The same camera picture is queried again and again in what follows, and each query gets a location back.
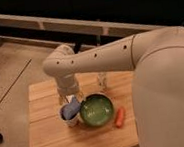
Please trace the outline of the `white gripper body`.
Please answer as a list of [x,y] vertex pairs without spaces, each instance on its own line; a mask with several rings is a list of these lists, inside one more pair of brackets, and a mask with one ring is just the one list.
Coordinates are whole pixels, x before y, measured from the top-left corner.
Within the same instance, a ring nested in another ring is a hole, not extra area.
[[57,92],[60,93],[61,96],[78,93],[79,83],[77,82],[75,75],[71,74],[63,77],[56,77],[55,80],[57,84]]

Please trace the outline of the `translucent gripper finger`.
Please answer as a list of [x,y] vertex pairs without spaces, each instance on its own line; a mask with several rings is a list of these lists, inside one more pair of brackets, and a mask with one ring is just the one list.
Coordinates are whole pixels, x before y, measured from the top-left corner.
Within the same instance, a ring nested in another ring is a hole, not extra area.
[[84,98],[84,94],[82,91],[78,91],[78,93],[75,94],[76,99],[78,99],[79,102],[82,102],[83,100],[85,100]]
[[68,103],[68,101],[66,100],[66,96],[61,96],[61,95],[59,95],[58,100],[59,100],[59,104],[60,104],[61,106],[63,106],[63,105],[65,105],[66,103]]

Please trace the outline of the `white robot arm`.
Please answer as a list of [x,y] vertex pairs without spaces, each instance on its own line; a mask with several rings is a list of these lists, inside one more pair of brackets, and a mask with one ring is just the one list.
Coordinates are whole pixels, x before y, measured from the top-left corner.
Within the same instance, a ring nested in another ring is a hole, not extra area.
[[43,63],[57,91],[79,91],[76,73],[133,71],[140,147],[184,147],[184,26],[159,28],[76,54],[62,44]]

